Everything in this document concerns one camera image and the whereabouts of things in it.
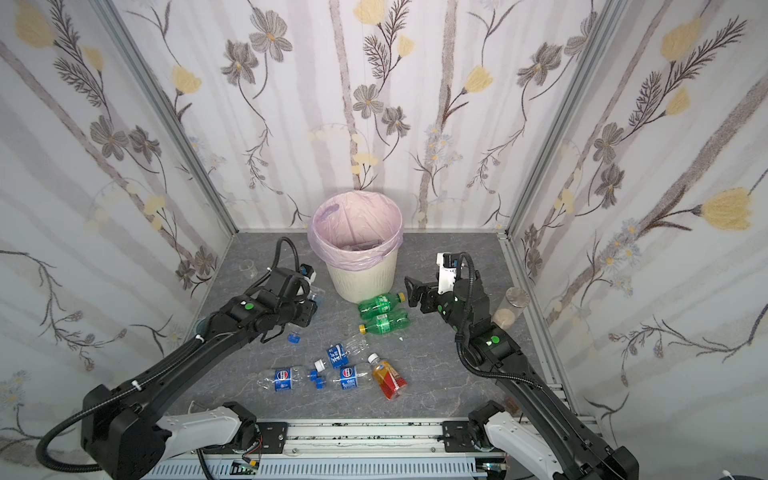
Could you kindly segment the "blue label bottle white cap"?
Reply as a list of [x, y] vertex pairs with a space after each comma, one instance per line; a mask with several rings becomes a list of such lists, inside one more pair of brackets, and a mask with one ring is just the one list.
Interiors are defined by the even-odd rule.
[[351, 365], [356, 360], [363, 359], [368, 349], [369, 345], [364, 334], [352, 335], [348, 339], [327, 348], [323, 356], [313, 362], [313, 369], [317, 373], [341, 369]]

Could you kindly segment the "red yellow drink bottle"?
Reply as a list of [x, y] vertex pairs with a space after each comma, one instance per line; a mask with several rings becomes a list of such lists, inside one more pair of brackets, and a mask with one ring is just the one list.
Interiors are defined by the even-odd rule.
[[400, 376], [388, 361], [382, 359], [376, 353], [368, 356], [368, 363], [372, 369], [372, 377], [379, 385], [384, 396], [388, 400], [397, 398], [407, 386], [406, 380]]

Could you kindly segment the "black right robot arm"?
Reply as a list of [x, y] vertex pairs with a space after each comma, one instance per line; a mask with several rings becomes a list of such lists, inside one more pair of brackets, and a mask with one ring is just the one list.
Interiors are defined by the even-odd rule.
[[473, 411], [476, 448], [496, 448], [536, 479], [636, 479], [640, 466], [625, 447], [611, 447], [582, 422], [539, 376], [512, 337], [497, 325], [480, 273], [466, 252], [440, 253], [433, 282], [405, 277], [406, 298], [453, 329], [462, 366], [492, 380], [528, 418], [524, 427], [501, 405]]

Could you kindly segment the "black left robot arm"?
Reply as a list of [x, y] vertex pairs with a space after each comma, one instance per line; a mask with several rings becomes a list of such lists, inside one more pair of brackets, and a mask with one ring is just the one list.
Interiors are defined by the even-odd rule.
[[279, 261], [275, 256], [262, 277], [208, 315], [201, 330], [166, 358], [113, 389], [91, 390], [80, 412], [41, 437], [38, 463], [56, 472], [140, 479], [187, 451], [249, 450], [261, 442], [256, 416], [237, 402], [197, 414], [166, 411], [230, 354], [277, 338], [289, 324], [310, 324], [318, 308], [310, 297], [314, 269], [298, 258], [290, 268]]

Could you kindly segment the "cream waste bin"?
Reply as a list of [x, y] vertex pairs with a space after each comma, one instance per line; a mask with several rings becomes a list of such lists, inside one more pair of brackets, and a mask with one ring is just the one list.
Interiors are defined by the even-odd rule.
[[398, 253], [398, 247], [388, 251], [344, 251], [348, 259], [340, 266], [326, 264], [336, 292], [354, 304], [389, 292], [394, 284]]

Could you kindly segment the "pink bin liner bag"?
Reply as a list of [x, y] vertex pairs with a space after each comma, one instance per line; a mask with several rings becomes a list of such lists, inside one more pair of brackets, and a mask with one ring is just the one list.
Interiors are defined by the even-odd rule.
[[313, 214], [308, 230], [313, 252], [346, 271], [370, 269], [403, 243], [403, 215], [389, 197], [363, 190], [338, 193]]

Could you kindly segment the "green bottle middle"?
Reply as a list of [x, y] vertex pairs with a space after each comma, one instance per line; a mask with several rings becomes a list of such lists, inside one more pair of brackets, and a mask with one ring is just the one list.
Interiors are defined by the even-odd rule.
[[359, 326], [359, 331], [361, 334], [383, 335], [407, 328], [409, 325], [408, 312], [398, 309], [366, 320]]

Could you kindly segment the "green bottle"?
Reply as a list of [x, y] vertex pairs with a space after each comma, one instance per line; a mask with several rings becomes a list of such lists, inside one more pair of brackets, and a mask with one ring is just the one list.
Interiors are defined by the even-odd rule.
[[405, 294], [385, 293], [374, 298], [363, 300], [357, 305], [358, 313], [362, 320], [370, 320], [378, 315], [392, 311], [400, 303], [406, 300]]
[[359, 331], [361, 334], [383, 335], [407, 328], [409, 325], [408, 312], [398, 309], [366, 320], [359, 326]]

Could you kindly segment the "green bottle upper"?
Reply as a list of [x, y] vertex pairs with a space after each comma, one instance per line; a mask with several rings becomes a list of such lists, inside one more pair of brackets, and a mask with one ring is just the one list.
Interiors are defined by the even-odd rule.
[[363, 300], [357, 305], [358, 313], [362, 320], [370, 320], [378, 315], [392, 311], [400, 303], [406, 300], [405, 294], [385, 293], [374, 298]]

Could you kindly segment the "clear glass cup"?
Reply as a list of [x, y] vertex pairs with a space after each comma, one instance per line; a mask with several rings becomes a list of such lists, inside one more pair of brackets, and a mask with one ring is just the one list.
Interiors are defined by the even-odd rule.
[[252, 259], [246, 259], [239, 263], [239, 271], [248, 280], [254, 280], [258, 276], [258, 269]]

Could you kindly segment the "round glass jar right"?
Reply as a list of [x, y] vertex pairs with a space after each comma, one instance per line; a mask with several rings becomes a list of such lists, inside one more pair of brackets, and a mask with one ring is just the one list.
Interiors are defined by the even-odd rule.
[[505, 299], [509, 305], [516, 309], [525, 309], [530, 304], [530, 296], [521, 287], [513, 286], [506, 290]]

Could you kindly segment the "Pepsi bottle left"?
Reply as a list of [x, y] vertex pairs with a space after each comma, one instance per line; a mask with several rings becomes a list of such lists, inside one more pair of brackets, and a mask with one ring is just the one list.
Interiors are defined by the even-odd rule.
[[309, 375], [300, 366], [270, 368], [257, 376], [257, 386], [262, 390], [274, 392], [300, 389], [308, 382]]

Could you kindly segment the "pepsi bottle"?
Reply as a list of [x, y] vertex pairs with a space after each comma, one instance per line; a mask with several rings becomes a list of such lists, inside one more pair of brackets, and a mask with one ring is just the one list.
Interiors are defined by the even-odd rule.
[[312, 370], [310, 379], [317, 389], [354, 390], [365, 388], [372, 382], [370, 372], [356, 365], [338, 370]]
[[274, 392], [300, 389], [308, 382], [309, 375], [300, 366], [270, 368], [257, 376], [257, 386], [262, 390]]

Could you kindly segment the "Pepsi bottle right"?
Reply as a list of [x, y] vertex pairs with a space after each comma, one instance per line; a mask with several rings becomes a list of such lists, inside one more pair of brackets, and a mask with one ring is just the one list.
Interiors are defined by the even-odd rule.
[[356, 365], [338, 370], [312, 370], [310, 379], [317, 389], [354, 390], [365, 388], [372, 382], [370, 372]]

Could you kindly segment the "aluminium rail frame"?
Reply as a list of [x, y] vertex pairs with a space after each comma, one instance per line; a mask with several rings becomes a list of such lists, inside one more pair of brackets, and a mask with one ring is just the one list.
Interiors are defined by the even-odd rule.
[[478, 449], [468, 418], [267, 421], [246, 454], [209, 449], [181, 454], [154, 467], [151, 479], [212, 477], [210, 460], [234, 459], [256, 467], [265, 459], [468, 458], [485, 472], [475, 479], [536, 479], [496, 448]]

